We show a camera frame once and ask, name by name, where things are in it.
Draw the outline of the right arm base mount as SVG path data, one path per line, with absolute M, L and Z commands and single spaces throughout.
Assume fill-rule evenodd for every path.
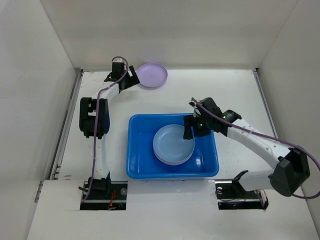
M 215 181 L 215 196 L 219 210 L 263 210 L 269 206 L 264 190 L 246 191 L 232 180 Z

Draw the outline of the light blue plate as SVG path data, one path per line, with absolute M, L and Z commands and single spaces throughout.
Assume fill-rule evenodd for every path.
M 184 139 L 184 127 L 169 124 L 160 128 L 154 135 L 152 146 L 157 152 L 194 152 L 195 140 Z

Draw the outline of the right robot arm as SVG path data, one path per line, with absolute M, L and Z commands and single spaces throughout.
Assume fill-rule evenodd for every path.
M 242 144 L 270 166 L 269 170 L 256 172 L 244 170 L 234 177 L 231 190 L 236 197 L 242 198 L 256 190 L 275 190 L 291 197 L 310 177 L 308 156 L 301 147 L 258 132 L 235 111 L 222 112 L 211 97 L 192 99 L 189 105 L 193 113 L 183 118 L 185 140 L 220 133 Z

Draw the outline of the purple plate front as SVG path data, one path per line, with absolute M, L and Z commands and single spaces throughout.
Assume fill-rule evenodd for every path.
M 172 151 L 153 151 L 158 160 L 162 163 L 170 166 L 178 166 L 186 161 L 188 161 L 193 152 L 182 151 L 182 152 L 172 152 Z

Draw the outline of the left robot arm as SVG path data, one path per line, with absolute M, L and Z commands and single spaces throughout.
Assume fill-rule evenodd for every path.
M 116 56 L 111 61 L 111 72 L 100 89 L 80 100 L 79 129 L 88 140 L 92 140 L 90 147 L 93 151 L 88 186 L 81 188 L 86 197 L 94 190 L 102 198 L 112 194 L 113 186 L 107 180 L 110 172 L 106 160 L 106 136 L 111 126 L 109 103 L 122 91 L 139 83 L 134 67 L 124 57 Z

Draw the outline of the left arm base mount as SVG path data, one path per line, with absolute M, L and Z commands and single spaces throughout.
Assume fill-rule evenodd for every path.
M 128 183 L 113 181 L 110 193 L 91 190 L 84 203 L 80 203 L 81 211 L 125 211 L 127 208 Z

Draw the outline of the purple plate back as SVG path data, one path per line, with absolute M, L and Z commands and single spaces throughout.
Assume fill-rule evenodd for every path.
M 158 88 L 168 78 L 167 69 L 159 63 L 146 63 L 136 71 L 140 84 L 146 88 Z

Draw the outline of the purple plate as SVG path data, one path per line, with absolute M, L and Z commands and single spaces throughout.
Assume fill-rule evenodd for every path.
M 182 152 L 172 152 L 172 151 L 153 151 L 158 160 L 162 163 L 170 166 L 178 166 L 186 161 L 188 161 L 193 152 L 182 151 Z
M 159 63 L 146 63 L 136 71 L 140 84 L 146 88 L 158 88 L 168 78 L 167 69 Z

